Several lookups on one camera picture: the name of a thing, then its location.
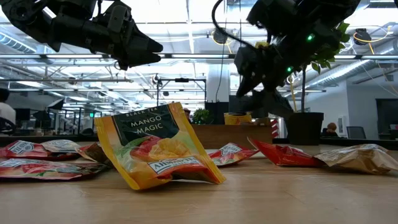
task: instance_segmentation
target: ceiling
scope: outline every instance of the ceiling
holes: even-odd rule
[[[398,34],[398,13],[396,8],[385,8],[385,5],[378,7],[377,2],[383,1],[363,1],[365,3],[373,4],[372,7],[365,9],[358,9],[351,17],[347,18],[345,22],[349,23],[347,33],[351,36],[355,33],[357,28],[367,28],[373,39],[380,39],[375,42],[373,47],[375,50],[385,43],[396,39]],[[132,17],[137,23],[138,28],[149,37],[158,41],[164,46],[163,53],[184,53],[184,54],[235,54],[240,44],[236,41],[231,41],[228,46],[217,44],[211,36],[214,26],[211,23],[211,10],[215,0],[128,0],[124,1],[132,8]],[[242,0],[242,7],[239,11],[239,1],[226,0],[229,3],[228,7],[221,7],[216,12],[216,20],[222,27],[226,27],[228,32],[242,37],[252,44],[257,41],[266,39],[266,31],[259,30],[246,22],[246,17],[255,1]],[[104,1],[102,11],[111,4],[110,1]],[[387,28],[390,26],[389,33],[386,35]],[[0,13],[0,34],[6,34],[13,39],[16,39],[23,44],[37,50],[49,51],[48,47],[36,42],[19,29],[13,27],[5,15]],[[354,45],[353,42],[346,44],[347,48],[340,54],[370,54],[369,46]],[[86,49],[75,47],[72,45],[63,44],[59,52],[60,54],[90,54]],[[0,44],[0,54],[21,54],[20,51]],[[94,91],[80,92],[62,92],[55,91],[58,97],[63,96],[79,96],[87,98],[87,102],[96,103],[120,103],[120,105],[111,105],[112,110],[131,110],[134,108],[148,108],[156,104],[156,89],[154,76],[157,74],[159,78],[191,78],[191,79],[206,79],[208,75],[215,73],[211,70],[211,64],[221,63],[221,60],[200,60],[200,59],[164,59],[159,63],[152,65],[144,65],[136,68],[131,68],[128,71],[119,71],[114,65],[113,61],[99,61],[96,59],[86,60],[77,59],[69,60],[67,58],[53,60],[51,65],[46,65],[46,62],[40,60],[0,60],[3,63],[3,70],[0,70],[0,75],[3,78],[44,78],[51,79],[66,79],[75,77],[78,79],[90,80],[109,80],[109,79],[128,79],[131,82],[78,82],[76,84],[68,83],[42,83],[48,89],[87,89],[87,88],[103,88],[103,89],[134,89],[137,91],[105,91],[103,93]],[[84,63],[91,66],[75,65]],[[225,60],[224,69],[229,69],[231,74],[230,85],[231,89],[237,89],[239,86],[239,75],[232,61]],[[334,63],[333,68],[340,66],[342,63]],[[314,75],[308,69],[307,81],[310,82],[317,75]],[[380,72],[380,68],[375,68],[371,72]],[[366,78],[363,72],[351,77],[352,82]],[[295,78],[295,88],[300,86],[300,75]],[[34,86],[27,86],[21,83],[11,83],[11,88],[35,88]],[[163,87],[169,90],[169,95],[165,96],[160,93],[161,103],[170,103],[171,101],[181,101],[184,107],[196,110],[203,107],[205,101],[205,93],[203,82],[188,82],[175,83],[170,82]],[[85,101],[74,100],[69,98],[71,103],[85,103]]]

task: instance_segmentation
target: chair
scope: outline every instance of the chair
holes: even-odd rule
[[[347,134],[349,139],[366,139],[363,127],[347,126]]]

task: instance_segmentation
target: mango magic tea packet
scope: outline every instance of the mango magic tea packet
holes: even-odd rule
[[[180,103],[96,118],[95,125],[103,151],[134,190],[173,179],[225,180]]]

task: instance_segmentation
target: desk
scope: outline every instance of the desk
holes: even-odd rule
[[[260,154],[222,172],[221,185],[172,182],[143,192],[114,170],[76,182],[0,183],[1,223],[397,223],[396,172],[277,167]]]

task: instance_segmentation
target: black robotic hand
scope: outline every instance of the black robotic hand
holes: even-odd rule
[[[114,0],[104,14],[93,17],[96,3],[97,0],[0,0],[12,25],[57,52],[61,43],[66,43],[92,53],[110,54],[123,70],[160,61],[154,52],[163,51],[163,46],[138,29],[129,6]],[[46,7],[56,17],[44,12]]]

